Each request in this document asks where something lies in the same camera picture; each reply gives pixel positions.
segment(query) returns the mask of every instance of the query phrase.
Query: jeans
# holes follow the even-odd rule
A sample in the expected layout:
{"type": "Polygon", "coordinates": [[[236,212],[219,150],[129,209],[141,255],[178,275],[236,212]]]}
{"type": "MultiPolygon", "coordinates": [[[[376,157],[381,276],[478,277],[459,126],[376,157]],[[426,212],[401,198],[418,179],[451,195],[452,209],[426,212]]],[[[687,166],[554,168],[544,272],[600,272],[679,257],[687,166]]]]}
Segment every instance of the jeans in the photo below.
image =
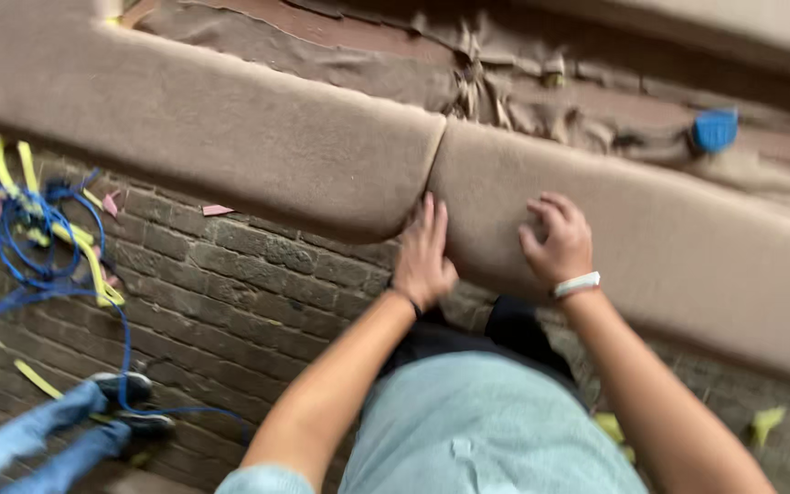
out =
{"type": "MultiPolygon", "coordinates": [[[[39,405],[0,426],[0,472],[18,458],[43,452],[48,435],[82,422],[91,413],[104,412],[107,403],[99,387],[85,381],[60,399],[39,405]]],[[[100,425],[85,432],[30,476],[15,481],[0,492],[66,492],[97,463],[118,455],[129,440],[130,427],[127,424],[113,420],[100,425]]]]}

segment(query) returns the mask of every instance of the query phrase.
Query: bracelet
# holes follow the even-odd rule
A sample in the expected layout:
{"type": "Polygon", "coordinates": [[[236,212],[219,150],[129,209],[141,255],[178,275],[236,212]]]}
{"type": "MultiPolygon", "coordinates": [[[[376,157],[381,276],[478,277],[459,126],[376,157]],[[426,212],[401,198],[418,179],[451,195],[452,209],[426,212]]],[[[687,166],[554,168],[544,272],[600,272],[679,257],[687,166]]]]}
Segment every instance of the bracelet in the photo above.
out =
{"type": "Polygon", "coordinates": [[[553,290],[550,290],[550,297],[554,300],[560,300],[567,295],[574,294],[575,292],[582,292],[584,290],[595,288],[599,286],[598,271],[587,273],[584,276],[577,278],[566,279],[562,283],[557,283],[553,290]]]}
{"type": "Polygon", "coordinates": [[[422,309],[420,309],[420,305],[418,303],[416,303],[415,301],[413,301],[412,298],[407,296],[407,294],[405,294],[401,290],[396,289],[394,286],[390,286],[389,287],[389,291],[391,291],[393,294],[398,294],[398,295],[402,296],[405,300],[409,301],[410,305],[413,306],[413,313],[416,314],[416,318],[417,319],[422,317],[422,309]]]}

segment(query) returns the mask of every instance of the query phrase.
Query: padded ledge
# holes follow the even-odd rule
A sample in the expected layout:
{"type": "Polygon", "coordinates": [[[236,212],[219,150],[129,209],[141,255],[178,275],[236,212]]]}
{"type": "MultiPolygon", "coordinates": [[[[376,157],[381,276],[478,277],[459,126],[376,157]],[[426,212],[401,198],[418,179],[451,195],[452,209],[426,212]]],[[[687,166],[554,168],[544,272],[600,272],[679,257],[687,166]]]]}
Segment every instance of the padded ledge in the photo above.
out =
{"type": "Polygon", "coordinates": [[[790,74],[790,1],[522,0],[790,74]]]}
{"type": "Polygon", "coordinates": [[[0,0],[0,129],[351,242],[399,233],[444,118],[108,27],[91,2],[0,0]]]}
{"type": "Polygon", "coordinates": [[[790,375],[790,213],[690,177],[450,121],[429,188],[450,211],[460,275],[547,293],[517,226],[539,191],[565,193],[593,228],[606,293],[642,329],[790,375]]]}

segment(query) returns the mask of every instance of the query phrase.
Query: light blue shirt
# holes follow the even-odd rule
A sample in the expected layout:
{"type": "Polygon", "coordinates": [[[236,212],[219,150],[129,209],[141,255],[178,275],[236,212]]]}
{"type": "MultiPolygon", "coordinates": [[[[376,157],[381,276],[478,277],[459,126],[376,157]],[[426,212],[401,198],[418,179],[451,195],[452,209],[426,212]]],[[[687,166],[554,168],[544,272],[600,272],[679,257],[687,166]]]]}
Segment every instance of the light blue shirt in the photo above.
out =
{"type": "MultiPolygon", "coordinates": [[[[371,391],[340,494],[646,492],[561,385],[495,354],[396,370],[371,391]]],[[[237,470],[218,494],[313,494],[276,465],[237,470]]]]}

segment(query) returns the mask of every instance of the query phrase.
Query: sneaker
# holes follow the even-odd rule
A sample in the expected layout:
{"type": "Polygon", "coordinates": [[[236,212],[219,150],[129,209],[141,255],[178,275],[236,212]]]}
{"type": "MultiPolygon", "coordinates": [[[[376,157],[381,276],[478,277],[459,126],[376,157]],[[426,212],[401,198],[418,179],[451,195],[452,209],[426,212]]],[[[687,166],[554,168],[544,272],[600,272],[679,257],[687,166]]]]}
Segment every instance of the sneaker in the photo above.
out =
{"type": "MultiPolygon", "coordinates": [[[[103,395],[110,403],[117,403],[117,389],[120,386],[122,376],[110,372],[101,372],[88,378],[103,391],[103,395]]],[[[147,401],[151,397],[151,380],[136,372],[126,373],[126,401],[128,403],[139,403],[147,401]]]]}
{"type": "Polygon", "coordinates": [[[140,415],[120,410],[115,413],[115,419],[129,425],[135,438],[162,439],[176,428],[176,422],[166,415],[140,415]]]}

